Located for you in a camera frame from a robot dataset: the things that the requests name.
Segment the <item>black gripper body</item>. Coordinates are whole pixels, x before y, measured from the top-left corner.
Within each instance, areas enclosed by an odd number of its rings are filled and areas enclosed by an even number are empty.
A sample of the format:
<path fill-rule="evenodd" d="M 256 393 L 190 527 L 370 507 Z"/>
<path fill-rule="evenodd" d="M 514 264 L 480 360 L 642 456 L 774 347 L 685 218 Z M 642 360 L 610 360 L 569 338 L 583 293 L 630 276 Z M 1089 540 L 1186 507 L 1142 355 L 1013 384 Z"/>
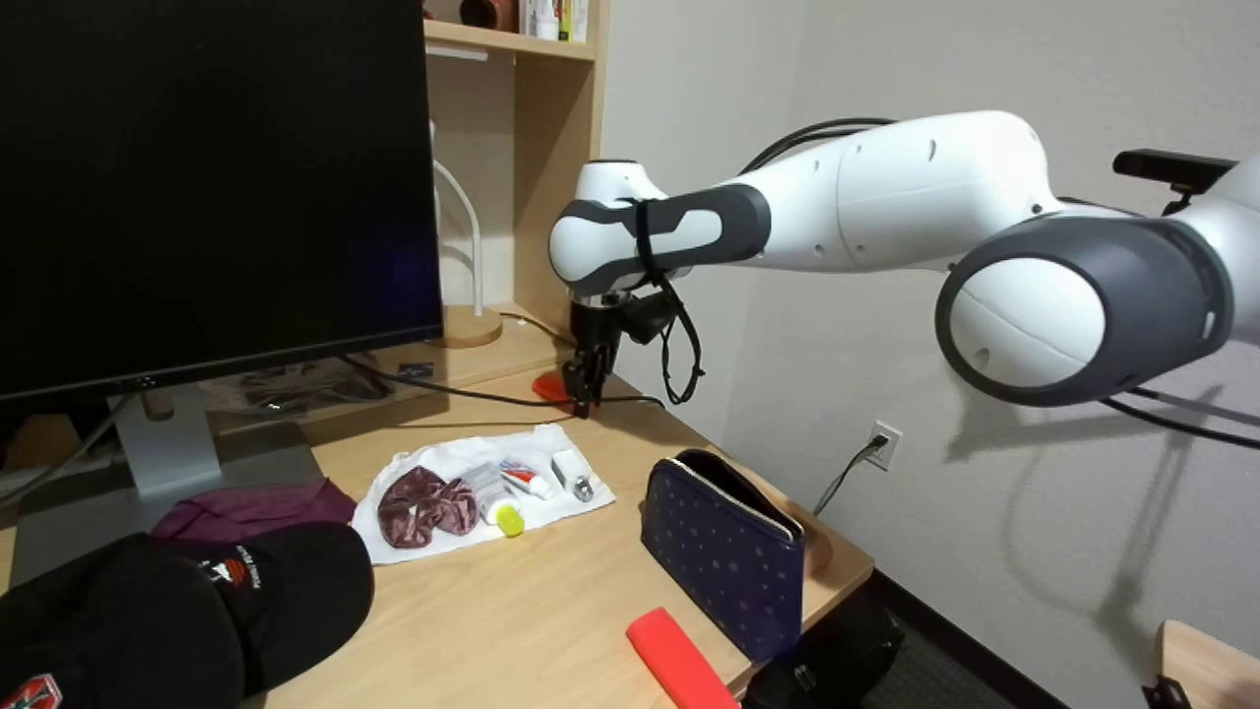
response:
<path fill-rule="evenodd" d="M 627 333 L 621 304 L 569 304 L 569 371 L 605 375 L 618 360 L 618 343 Z"/>

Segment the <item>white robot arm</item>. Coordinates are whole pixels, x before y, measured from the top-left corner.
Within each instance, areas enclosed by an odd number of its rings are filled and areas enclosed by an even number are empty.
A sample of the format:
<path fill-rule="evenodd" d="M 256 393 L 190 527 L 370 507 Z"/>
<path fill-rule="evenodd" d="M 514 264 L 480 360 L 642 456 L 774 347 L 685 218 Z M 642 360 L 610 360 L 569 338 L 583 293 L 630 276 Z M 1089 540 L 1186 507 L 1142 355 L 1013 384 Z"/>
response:
<path fill-rule="evenodd" d="M 946 362 L 1021 405 L 1097 404 L 1255 338 L 1260 159 L 1131 150 L 1113 166 L 1177 203 L 1142 218 L 1054 195 L 1039 136 L 1008 109 L 808 132 L 691 195 L 661 195 L 630 159 L 594 159 L 552 224 L 552 267 L 569 293 L 565 398 L 594 410 L 621 338 L 685 325 L 677 271 L 735 259 L 940 264 Z"/>

